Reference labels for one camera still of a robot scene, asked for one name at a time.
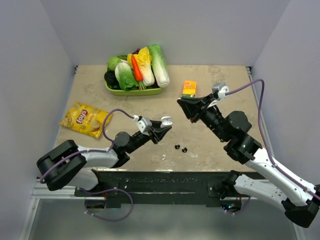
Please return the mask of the white earbud charging case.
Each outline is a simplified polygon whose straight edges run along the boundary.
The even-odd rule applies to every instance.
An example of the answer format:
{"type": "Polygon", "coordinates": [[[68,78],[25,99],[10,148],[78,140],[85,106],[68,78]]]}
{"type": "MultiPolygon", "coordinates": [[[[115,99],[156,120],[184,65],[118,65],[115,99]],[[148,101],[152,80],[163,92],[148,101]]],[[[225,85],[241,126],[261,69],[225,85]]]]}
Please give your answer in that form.
{"type": "Polygon", "coordinates": [[[172,126],[173,122],[172,122],[172,118],[170,116],[163,116],[161,118],[161,126],[162,127],[167,127],[167,126],[172,126]]]}

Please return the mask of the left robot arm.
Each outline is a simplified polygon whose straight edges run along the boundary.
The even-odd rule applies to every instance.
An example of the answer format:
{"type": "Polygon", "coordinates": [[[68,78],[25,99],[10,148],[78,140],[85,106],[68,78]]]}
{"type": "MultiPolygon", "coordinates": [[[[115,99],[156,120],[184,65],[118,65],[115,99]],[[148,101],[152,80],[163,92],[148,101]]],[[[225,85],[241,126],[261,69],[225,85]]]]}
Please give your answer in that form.
{"type": "Polygon", "coordinates": [[[139,130],[135,134],[121,131],[107,148],[88,148],[66,140],[37,161],[40,182],[46,184],[50,191],[73,186],[85,189],[92,196],[99,196],[104,184],[92,168],[123,166],[130,160],[129,154],[149,141],[158,144],[173,125],[170,117],[163,117],[160,121],[143,117],[136,123],[139,130]]]}

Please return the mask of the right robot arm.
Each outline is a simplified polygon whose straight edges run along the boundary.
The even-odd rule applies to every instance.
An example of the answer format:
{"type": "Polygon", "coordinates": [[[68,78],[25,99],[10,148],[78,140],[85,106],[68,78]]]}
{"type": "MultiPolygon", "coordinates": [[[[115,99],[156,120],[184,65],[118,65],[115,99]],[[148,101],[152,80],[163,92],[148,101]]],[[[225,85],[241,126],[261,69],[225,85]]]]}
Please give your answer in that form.
{"type": "Polygon", "coordinates": [[[227,155],[261,174],[269,183],[259,182],[243,173],[231,171],[222,183],[222,192],[237,193],[269,203],[296,225],[308,228],[320,210],[320,187],[297,176],[248,134],[252,125],[243,111],[232,111],[223,117],[212,94],[206,97],[177,99],[191,123],[202,121],[222,143],[227,155]]]}

